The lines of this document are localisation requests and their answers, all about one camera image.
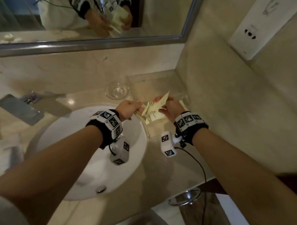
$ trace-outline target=person's left hand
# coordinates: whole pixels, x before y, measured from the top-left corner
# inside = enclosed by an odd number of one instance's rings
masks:
[[[124,6],[123,6],[123,9],[125,9],[125,10],[129,13],[129,15],[127,16],[126,19],[120,18],[120,20],[121,20],[122,23],[123,23],[123,25],[122,25],[121,27],[122,27],[122,29],[123,29],[124,31],[128,31],[128,30],[130,30],[130,28],[131,28],[131,24],[132,24],[133,17],[132,17],[132,14],[131,14],[130,9],[129,9],[128,6],[124,5]]]
[[[139,110],[142,113],[144,109],[141,106],[142,102],[135,102],[129,100],[122,101],[116,108],[116,111],[120,115],[121,122],[125,120],[131,120],[131,116],[136,110]]]

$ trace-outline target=mirror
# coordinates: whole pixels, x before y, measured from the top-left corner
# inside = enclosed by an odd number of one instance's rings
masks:
[[[181,35],[192,0],[0,0],[0,43]]]

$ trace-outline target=white sleeve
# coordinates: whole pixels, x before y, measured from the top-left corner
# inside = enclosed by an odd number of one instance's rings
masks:
[[[0,224],[29,225],[24,215],[10,201],[0,196]]]

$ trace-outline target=wire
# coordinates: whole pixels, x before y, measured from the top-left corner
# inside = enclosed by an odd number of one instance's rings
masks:
[[[108,145],[110,152],[115,156],[116,154],[111,150],[110,145]]]
[[[203,166],[201,165],[201,163],[194,157],[192,156],[189,152],[187,152],[186,150],[184,150],[183,148],[180,148],[180,147],[174,147],[175,149],[180,149],[180,150],[183,150],[184,152],[186,152],[188,155],[190,155],[201,167],[202,171],[203,171],[203,174],[204,174],[204,179],[205,179],[205,183],[206,183],[206,174],[205,174],[205,171],[203,169]],[[204,195],[204,208],[203,208],[203,215],[202,215],[202,225],[204,223],[204,217],[205,217],[205,209],[206,209],[206,192],[205,192],[205,195]]]
[[[48,4],[50,4],[50,5],[53,5],[53,6],[57,6],[57,7],[62,7],[62,8],[68,8],[68,9],[73,9],[72,7],[68,7],[68,6],[63,6],[63,5],[55,5],[55,4],[53,4],[53,3],[50,3],[49,1],[47,1],[47,0],[37,0],[33,5],[35,6],[38,2],[40,2],[40,1],[46,1]]]

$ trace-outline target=oval sink basin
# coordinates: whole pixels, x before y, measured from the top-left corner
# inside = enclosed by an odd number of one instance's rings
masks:
[[[115,109],[115,107],[107,105],[87,107],[57,119],[35,135],[26,155],[41,151],[75,133],[87,124],[91,115],[111,108]],[[141,121],[134,115],[131,121],[124,121],[122,125],[121,136],[124,135],[130,143],[128,162],[115,165],[110,160],[111,153],[108,146],[104,150],[97,149],[83,173],[65,196],[65,200],[83,200],[111,192],[125,182],[137,169],[146,150],[147,134]]]

